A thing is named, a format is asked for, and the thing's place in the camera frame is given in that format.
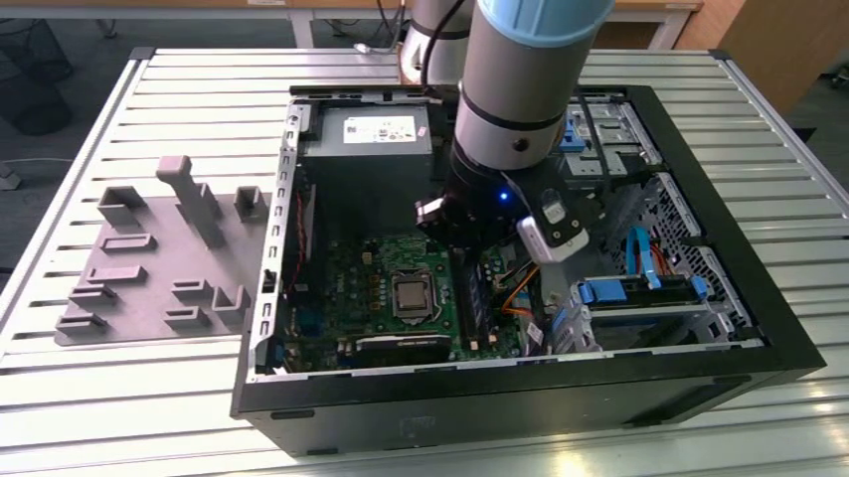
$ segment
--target screw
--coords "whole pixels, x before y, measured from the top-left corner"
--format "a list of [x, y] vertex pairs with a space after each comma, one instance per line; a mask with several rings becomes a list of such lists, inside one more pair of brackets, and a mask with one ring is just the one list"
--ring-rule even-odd
[[528, 141], [524, 138], [516, 139], [516, 141], [514, 142], [514, 150], [516, 152], [523, 152], [528, 150]]

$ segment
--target orange wire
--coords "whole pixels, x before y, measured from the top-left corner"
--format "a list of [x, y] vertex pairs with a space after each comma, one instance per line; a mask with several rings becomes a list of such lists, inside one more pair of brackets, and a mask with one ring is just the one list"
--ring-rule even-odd
[[528, 274], [526, 275], [526, 277], [522, 279], [522, 281], [519, 282], [519, 286], [516, 287], [516, 289], [514, 290], [514, 292], [510, 294], [510, 297], [507, 298], [507, 300], [504, 301], [504, 304], [502, 305], [502, 313], [518, 313], [520, 315], [526, 315], [526, 316], [532, 316], [532, 313], [530, 310], [523, 309], [523, 308], [511, 308], [510, 304], [512, 303], [514, 299], [516, 298], [516, 295], [519, 294], [519, 292], [522, 291], [522, 289], [526, 287], [526, 285], [528, 284], [528, 281], [531, 281], [531, 278], [534, 275], [536, 275], [536, 273], [539, 272], [539, 265], [535, 265], [532, 267], [532, 270], [528, 272]]
[[658, 268], [660, 269], [660, 273], [664, 275], [672, 274], [672, 268], [668, 266], [668, 262], [666, 261], [666, 256], [663, 256], [663, 252], [658, 248], [656, 245], [651, 245], [651, 251], [654, 252], [658, 259]]

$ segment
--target power supply label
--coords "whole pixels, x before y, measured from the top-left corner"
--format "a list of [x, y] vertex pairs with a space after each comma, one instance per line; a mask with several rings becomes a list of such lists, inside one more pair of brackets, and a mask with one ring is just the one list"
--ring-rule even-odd
[[415, 142], [412, 116], [359, 116], [344, 120], [344, 144]]

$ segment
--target green circuit board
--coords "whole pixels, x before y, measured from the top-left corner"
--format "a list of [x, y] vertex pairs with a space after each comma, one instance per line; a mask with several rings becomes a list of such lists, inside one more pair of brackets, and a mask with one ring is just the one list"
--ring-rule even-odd
[[[487, 276], [503, 273], [504, 261], [496, 252], [484, 254]], [[409, 324], [395, 317], [392, 276], [425, 275], [431, 280], [434, 313], [428, 320]], [[339, 342], [373, 334], [430, 332], [451, 337], [451, 360], [471, 361], [514, 357], [519, 351], [516, 329], [499, 329], [496, 344], [470, 350], [463, 346], [454, 297], [448, 252], [419, 235], [371, 238], [359, 242], [335, 241], [325, 258], [324, 301], [313, 320], [320, 332], [300, 348], [303, 371], [344, 369], [337, 359]]]

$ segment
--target metal worktable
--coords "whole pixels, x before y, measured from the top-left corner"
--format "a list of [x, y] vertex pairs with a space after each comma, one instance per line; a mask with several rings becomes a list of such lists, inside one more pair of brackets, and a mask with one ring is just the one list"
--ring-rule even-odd
[[213, 191], [269, 191], [288, 86], [396, 81], [393, 59], [341, 50], [160, 50], [128, 63], [0, 298], [0, 473], [847, 473], [849, 201], [734, 64], [703, 53], [595, 52], [582, 82], [655, 87], [827, 361], [802, 381], [664, 428], [296, 461], [228, 417], [237, 336], [54, 345], [104, 187], [168, 194], [156, 157], [185, 154]]

